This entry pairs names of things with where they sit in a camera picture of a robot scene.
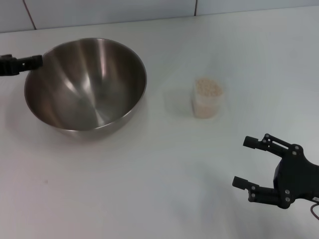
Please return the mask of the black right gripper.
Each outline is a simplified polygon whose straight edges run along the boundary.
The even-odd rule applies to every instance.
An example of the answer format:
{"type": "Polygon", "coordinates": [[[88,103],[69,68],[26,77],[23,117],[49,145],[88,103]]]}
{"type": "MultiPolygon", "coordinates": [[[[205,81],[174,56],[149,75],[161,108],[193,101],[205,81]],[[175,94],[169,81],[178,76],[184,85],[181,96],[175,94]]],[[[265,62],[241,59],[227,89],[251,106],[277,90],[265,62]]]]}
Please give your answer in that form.
{"type": "Polygon", "coordinates": [[[261,140],[246,136],[243,146],[283,156],[275,170],[275,189],[234,177],[232,186],[247,190],[249,202],[279,202],[278,207],[282,209],[287,209],[296,199],[319,202],[319,166],[306,159],[300,145],[291,145],[267,133],[261,140]]]}

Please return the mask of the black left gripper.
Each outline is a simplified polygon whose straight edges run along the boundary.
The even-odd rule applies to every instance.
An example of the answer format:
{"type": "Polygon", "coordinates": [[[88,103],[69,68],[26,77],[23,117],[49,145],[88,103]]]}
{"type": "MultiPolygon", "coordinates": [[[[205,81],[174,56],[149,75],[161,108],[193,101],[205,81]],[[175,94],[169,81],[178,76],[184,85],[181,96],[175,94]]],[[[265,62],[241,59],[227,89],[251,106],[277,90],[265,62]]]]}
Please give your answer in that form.
{"type": "Polygon", "coordinates": [[[36,70],[43,66],[42,55],[16,59],[11,54],[0,57],[0,76],[15,76],[20,72],[36,70]]]}

